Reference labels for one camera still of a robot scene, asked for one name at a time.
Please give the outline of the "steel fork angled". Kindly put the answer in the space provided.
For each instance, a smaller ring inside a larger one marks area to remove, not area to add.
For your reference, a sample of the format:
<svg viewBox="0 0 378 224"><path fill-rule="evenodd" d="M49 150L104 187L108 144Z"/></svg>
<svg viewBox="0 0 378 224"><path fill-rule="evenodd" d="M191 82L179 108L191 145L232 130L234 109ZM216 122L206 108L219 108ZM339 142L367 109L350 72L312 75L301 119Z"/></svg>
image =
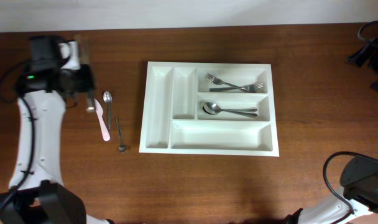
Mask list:
<svg viewBox="0 0 378 224"><path fill-rule="evenodd" d="M239 87L239 86L236 86L236 85L233 85L231 83L228 83L228 82L224 82L223 80L207 73L206 74L206 78L208 81L210 81L211 83L215 84L215 85L228 85L228 87Z"/></svg>

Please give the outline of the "pink plastic knife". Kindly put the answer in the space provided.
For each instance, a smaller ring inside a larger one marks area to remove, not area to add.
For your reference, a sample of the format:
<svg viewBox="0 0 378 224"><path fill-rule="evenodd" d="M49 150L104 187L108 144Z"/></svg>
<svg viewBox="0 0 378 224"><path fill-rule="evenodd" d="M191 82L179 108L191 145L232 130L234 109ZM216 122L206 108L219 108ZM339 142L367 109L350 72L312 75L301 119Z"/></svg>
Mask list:
<svg viewBox="0 0 378 224"><path fill-rule="evenodd" d="M95 105L96 115L99 121L99 126L101 129L102 138L104 141L109 141L111 137L103 119L103 109L97 99L94 99L94 105Z"/></svg>

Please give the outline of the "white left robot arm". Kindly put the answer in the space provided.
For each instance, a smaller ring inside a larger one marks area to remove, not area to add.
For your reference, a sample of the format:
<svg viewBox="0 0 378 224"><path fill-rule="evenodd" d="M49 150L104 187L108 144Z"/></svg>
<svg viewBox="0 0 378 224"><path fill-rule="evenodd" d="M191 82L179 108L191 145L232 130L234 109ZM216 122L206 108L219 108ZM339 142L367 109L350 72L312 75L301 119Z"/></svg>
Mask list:
<svg viewBox="0 0 378 224"><path fill-rule="evenodd" d="M14 84L20 112L17 160L0 194L3 223L98 223L63 183L60 137L67 98L86 95L87 111L103 117L95 79L80 40L58 35L30 38L30 59Z"/></svg>

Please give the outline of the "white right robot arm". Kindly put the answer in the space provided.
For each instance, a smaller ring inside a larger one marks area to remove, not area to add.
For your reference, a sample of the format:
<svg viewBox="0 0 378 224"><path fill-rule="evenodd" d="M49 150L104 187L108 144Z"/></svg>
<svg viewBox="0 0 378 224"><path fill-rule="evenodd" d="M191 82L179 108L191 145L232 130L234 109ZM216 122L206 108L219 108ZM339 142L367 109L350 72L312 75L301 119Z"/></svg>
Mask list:
<svg viewBox="0 0 378 224"><path fill-rule="evenodd" d="M348 57L347 62L357 67L365 62L378 74L378 37L367 39L362 36L366 28L378 25L378 21L364 24L357 32L364 46ZM378 92L378 79L371 84ZM334 190L327 176L329 163L338 156L351 156L339 180L340 188ZM323 180L330 196L311 208L300 208L287 215L283 223L349 223L350 221L373 213L378 213L378 158L357 152L340 151L330 155L323 164Z"/></svg>

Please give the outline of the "steel tongs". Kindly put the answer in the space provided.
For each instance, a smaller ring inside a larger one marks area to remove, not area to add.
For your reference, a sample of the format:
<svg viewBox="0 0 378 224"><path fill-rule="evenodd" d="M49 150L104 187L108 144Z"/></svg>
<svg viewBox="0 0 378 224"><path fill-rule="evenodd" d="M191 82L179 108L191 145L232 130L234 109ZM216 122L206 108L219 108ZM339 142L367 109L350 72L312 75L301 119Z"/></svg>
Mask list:
<svg viewBox="0 0 378 224"><path fill-rule="evenodd" d="M86 92L86 103L87 112L93 112L95 110L95 100L94 100L94 93L93 90L88 90Z"/></svg>

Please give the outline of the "steel fork straight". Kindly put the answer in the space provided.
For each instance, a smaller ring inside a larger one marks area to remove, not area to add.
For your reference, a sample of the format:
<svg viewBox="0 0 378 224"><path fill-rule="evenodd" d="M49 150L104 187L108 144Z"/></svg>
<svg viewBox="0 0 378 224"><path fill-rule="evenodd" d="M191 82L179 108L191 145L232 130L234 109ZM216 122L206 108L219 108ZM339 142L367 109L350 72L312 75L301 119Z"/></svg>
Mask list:
<svg viewBox="0 0 378 224"><path fill-rule="evenodd" d="M227 87L227 88L210 88L210 92L217 92L217 91L231 91L231 90L240 90L240 91L245 91L245 92L250 92L254 93L257 90L260 90L263 88L265 85L264 83L253 83L250 85L244 85L244 86L239 86L239 87Z"/></svg>

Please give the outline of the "steel tablespoon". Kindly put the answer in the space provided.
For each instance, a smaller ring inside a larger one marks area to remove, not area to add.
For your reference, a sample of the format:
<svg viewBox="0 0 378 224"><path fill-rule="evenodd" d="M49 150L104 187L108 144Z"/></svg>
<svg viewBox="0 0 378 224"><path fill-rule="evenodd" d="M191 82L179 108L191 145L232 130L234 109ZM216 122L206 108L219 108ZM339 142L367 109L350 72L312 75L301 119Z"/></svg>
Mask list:
<svg viewBox="0 0 378 224"><path fill-rule="evenodd" d="M222 109L222 108L215 108L210 107L207 105L203 105L203 111L212 114L217 115L220 112L240 112L240 113L255 113L258 111L257 108L248 108L248 109Z"/></svg>
<svg viewBox="0 0 378 224"><path fill-rule="evenodd" d="M220 106L218 106L216 103L213 102L206 102L203 105L203 111L211 114L211 115L217 115L221 112L227 112L232 113L240 116L245 116L248 118L254 118L256 119L258 117L257 115L257 108L248 108L248 109L223 109Z"/></svg>

